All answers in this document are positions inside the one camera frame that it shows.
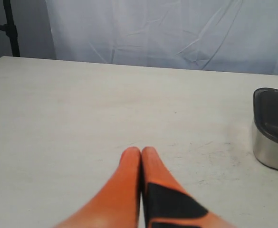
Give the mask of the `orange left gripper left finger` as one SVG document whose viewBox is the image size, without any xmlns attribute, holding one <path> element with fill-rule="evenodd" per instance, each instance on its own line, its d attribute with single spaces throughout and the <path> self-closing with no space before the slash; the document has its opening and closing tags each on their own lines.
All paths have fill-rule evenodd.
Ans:
<svg viewBox="0 0 278 228">
<path fill-rule="evenodd" d="M 102 189 L 86 205 L 55 227 L 138 227 L 141 161 L 141 152 L 137 147 L 124 150 L 116 171 Z"/>
</svg>

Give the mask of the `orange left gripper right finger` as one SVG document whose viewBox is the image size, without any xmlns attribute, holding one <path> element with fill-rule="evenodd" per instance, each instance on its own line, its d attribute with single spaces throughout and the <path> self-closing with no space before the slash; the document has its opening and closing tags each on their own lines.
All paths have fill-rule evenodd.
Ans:
<svg viewBox="0 0 278 228">
<path fill-rule="evenodd" d="M 142 150 L 142 189 L 147 228 L 232 228 L 198 203 L 173 177 L 154 147 Z"/>
</svg>

